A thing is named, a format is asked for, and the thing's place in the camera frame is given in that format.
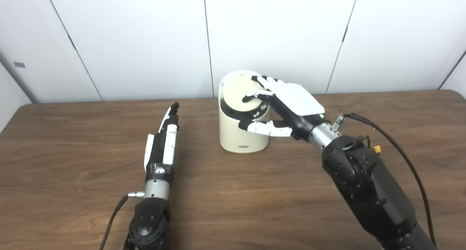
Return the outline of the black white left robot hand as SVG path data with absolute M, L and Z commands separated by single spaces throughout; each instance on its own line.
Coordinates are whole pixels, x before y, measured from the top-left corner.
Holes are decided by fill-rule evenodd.
M 179 131 L 178 109 L 179 103 L 173 103 L 165 113 L 158 132 L 147 137 L 144 155 L 145 182 L 163 180 L 171 185 L 174 181 Z

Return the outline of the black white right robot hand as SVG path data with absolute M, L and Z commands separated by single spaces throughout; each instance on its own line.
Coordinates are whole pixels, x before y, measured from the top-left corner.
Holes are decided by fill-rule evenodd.
M 285 83 L 269 76 L 252 76 L 252 81 L 263 87 L 246 94 L 242 102 L 260 99 L 267 103 L 281 121 L 240 121 L 238 127 L 247 132 L 273 136 L 293 137 L 310 141 L 313 128 L 328 122 L 324 107 L 301 85 Z

